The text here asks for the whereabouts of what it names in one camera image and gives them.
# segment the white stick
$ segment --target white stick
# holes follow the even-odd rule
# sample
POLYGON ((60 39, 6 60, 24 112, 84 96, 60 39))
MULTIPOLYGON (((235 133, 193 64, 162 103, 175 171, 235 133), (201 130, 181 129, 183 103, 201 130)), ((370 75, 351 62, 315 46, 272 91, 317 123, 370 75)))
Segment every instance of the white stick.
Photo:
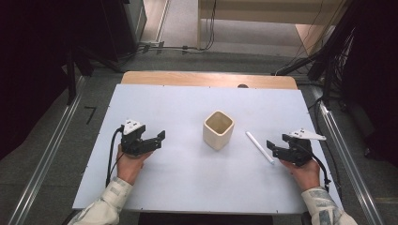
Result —
POLYGON ((246 131, 246 135, 250 138, 250 140, 252 140, 252 142, 255 144, 255 146, 258 148, 258 150, 260 150, 260 152, 268 159, 268 161, 274 165, 275 161, 272 157, 269 156, 269 154, 267 154, 266 150, 264 150, 264 148, 260 145, 260 143, 254 138, 254 136, 249 132, 246 131))

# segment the white board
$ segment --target white board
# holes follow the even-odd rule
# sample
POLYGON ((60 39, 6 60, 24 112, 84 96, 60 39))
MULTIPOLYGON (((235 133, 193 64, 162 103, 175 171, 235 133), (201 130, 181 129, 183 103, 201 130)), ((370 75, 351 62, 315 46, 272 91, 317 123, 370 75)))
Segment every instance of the white board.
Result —
MULTIPOLYGON (((245 134, 250 131, 272 155, 266 140, 287 147, 283 133, 299 128, 314 132, 299 90, 138 84, 116 87, 73 208, 87 207, 104 190, 111 139, 127 118, 146 125, 144 139, 162 130, 166 139, 145 161, 125 209, 263 215, 307 211, 289 171, 279 160, 271 165, 245 134), (231 140, 220 151, 202 135, 203 122, 216 110, 235 121, 231 140)), ((312 146, 326 165, 319 141, 312 146)), ((330 195, 342 207, 333 182, 330 195)))

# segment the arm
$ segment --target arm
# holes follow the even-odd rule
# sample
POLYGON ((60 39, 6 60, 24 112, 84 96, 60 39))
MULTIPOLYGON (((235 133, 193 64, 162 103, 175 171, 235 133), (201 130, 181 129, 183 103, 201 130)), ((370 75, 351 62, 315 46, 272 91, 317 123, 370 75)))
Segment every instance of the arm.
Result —
POLYGON ((301 196, 310 212, 313 225, 335 224, 355 225, 355 220, 344 210, 337 207, 327 191, 320 187, 319 165, 314 160, 301 167, 281 160, 281 163, 289 169, 295 177, 299 187, 303 191, 301 196))
POLYGON ((144 161, 152 153, 140 157, 131 157, 123 154, 121 146, 118 147, 117 177, 115 177, 102 195, 82 212, 76 215, 69 225, 85 224, 117 224, 119 213, 122 210, 132 190, 135 179, 144 166, 144 161))

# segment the beige cup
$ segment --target beige cup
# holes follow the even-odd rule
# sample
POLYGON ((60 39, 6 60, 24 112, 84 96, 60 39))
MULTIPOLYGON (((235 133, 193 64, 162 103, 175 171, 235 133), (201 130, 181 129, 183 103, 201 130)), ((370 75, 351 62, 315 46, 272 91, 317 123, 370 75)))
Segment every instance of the beige cup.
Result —
POLYGON ((231 139, 234 124, 224 112, 216 111, 203 124, 203 139, 213 149, 220 150, 231 139))

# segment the white bracket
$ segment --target white bracket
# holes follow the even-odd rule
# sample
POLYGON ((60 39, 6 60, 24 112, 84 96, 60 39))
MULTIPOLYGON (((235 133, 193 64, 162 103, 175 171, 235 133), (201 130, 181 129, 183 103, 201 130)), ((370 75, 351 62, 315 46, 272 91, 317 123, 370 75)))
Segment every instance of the white bracket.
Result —
POLYGON ((136 130, 137 128, 140 128, 142 126, 143 125, 138 121, 127 119, 126 123, 125 123, 125 128, 123 130, 123 134, 128 135, 128 134, 132 133, 134 130, 136 130))
POLYGON ((314 139, 314 140, 319 140, 319 141, 325 141, 326 137, 321 136, 316 133, 312 133, 311 131, 308 131, 304 128, 290 132, 289 136, 292 138, 298 138, 298 139, 314 139))

